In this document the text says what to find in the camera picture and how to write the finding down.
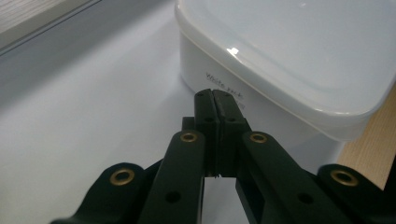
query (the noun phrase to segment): white lid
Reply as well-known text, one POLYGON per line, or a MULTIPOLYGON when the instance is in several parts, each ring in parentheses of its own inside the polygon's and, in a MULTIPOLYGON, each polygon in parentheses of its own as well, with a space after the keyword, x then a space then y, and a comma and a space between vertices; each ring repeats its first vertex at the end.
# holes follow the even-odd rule
POLYGON ((181 32, 242 81, 337 140, 395 80, 396 2, 178 0, 181 32))

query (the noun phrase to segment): white surface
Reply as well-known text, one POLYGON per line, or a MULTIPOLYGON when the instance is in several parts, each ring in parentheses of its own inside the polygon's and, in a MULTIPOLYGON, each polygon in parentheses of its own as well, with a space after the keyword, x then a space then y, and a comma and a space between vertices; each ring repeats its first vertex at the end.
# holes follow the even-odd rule
POLYGON ((395 80, 391 0, 178 0, 177 20, 248 88, 340 141, 361 134, 395 80))
MULTIPOLYGON (((178 46, 173 1, 112 0, 1 56, 0 223, 69 217, 107 167, 159 160, 193 115, 178 46)), ((315 172, 339 148, 289 152, 315 172)), ((233 183, 206 182, 203 223, 248 223, 233 183)))

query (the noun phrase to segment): gold rivet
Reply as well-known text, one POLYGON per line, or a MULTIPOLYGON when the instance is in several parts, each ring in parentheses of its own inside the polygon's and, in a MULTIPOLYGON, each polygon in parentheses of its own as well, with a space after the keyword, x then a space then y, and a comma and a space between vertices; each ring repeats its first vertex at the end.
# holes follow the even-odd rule
POLYGON ((110 177, 110 183, 115 186, 129 184, 132 180, 134 180, 134 171, 127 168, 117 170, 110 177))
POLYGON ((356 187, 359 185, 359 180, 350 172, 343 171, 343 170, 333 170, 330 172, 332 179, 337 181, 338 183, 349 186, 349 187, 356 187))
POLYGON ((195 133, 183 133, 180 136, 180 139, 183 142, 195 142, 198 139, 198 136, 195 133))
POLYGON ((253 133, 250 135, 250 140, 255 143, 265 143, 267 141, 267 137, 262 133, 253 133))

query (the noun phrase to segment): white container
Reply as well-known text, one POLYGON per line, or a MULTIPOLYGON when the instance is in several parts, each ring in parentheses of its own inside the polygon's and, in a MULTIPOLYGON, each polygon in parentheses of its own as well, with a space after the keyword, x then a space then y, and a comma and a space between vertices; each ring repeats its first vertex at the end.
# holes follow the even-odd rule
POLYGON ((229 91, 261 131, 311 134, 298 118, 353 140, 395 81, 395 1, 177 0, 176 16, 186 83, 229 91))

